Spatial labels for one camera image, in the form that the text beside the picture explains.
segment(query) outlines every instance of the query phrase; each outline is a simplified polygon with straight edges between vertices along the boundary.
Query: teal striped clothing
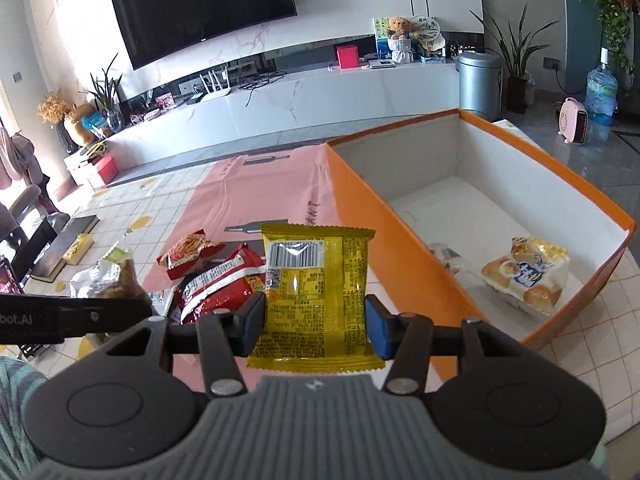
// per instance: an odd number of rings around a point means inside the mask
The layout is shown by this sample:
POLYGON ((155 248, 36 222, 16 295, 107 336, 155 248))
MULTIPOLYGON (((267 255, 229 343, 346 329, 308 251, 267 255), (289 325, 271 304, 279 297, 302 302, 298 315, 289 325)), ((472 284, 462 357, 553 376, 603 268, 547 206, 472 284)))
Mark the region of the teal striped clothing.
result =
POLYGON ((31 365, 0 357, 0 480, 19 480, 38 465, 22 426, 22 409, 46 377, 31 365))

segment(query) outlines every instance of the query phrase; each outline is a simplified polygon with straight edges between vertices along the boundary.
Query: power cord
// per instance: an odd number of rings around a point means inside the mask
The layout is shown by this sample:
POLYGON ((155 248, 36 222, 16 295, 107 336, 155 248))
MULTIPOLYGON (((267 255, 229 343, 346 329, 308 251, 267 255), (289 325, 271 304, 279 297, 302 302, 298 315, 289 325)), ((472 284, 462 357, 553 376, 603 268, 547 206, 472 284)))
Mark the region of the power cord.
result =
POLYGON ((584 92, 587 89, 587 85, 585 84, 582 89, 579 92, 568 92, 567 90, 564 89, 564 87, 560 84, 560 78, 558 77, 558 70, 559 68, 556 68, 556 81, 558 81, 558 86, 560 87, 560 89, 567 95, 578 95, 581 94, 582 92, 584 92))
POLYGON ((251 90, 249 93, 249 99, 247 100, 244 107, 246 108, 251 102, 251 96, 254 94, 254 90, 258 88, 262 88, 263 86, 267 86, 270 83, 275 83, 282 79, 287 73, 284 70, 273 70, 272 72, 267 72, 265 74, 256 74, 251 76, 246 83, 242 83, 238 85, 238 88, 241 90, 251 90))

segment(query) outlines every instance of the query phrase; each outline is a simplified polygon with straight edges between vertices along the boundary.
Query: black tv screen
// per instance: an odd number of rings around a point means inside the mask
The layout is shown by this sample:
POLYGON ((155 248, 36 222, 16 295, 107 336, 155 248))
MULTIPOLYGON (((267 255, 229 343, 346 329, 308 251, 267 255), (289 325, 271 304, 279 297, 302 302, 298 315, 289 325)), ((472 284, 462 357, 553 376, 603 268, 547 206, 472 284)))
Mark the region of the black tv screen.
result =
POLYGON ((133 68, 220 34, 296 15, 293 0, 111 0, 133 68))

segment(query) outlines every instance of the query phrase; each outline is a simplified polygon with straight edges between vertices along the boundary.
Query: silver trash can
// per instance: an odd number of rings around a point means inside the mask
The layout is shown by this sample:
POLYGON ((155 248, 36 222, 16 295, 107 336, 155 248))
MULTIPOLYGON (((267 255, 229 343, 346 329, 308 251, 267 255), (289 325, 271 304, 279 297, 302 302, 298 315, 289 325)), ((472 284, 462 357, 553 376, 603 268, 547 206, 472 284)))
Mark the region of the silver trash can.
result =
POLYGON ((460 72, 460 109, 494 122, 502 108, 502 59, 497 54, 464 52, 460 72))

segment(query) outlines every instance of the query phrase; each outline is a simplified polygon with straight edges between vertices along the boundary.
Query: ribbed gray surface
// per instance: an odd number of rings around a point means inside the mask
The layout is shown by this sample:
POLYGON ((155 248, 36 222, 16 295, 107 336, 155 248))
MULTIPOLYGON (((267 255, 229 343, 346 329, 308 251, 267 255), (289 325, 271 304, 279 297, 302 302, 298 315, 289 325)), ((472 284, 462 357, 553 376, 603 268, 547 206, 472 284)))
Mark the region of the ribbed gray surface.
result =
POLYGON ((194 431, 158 458, 118 470, 46 461, 38 480, 602 480, 586 462, 539 474, 485 465, 440 436, 416 399, 368 376, 264 378, 254 394, 213 401, 194 431))

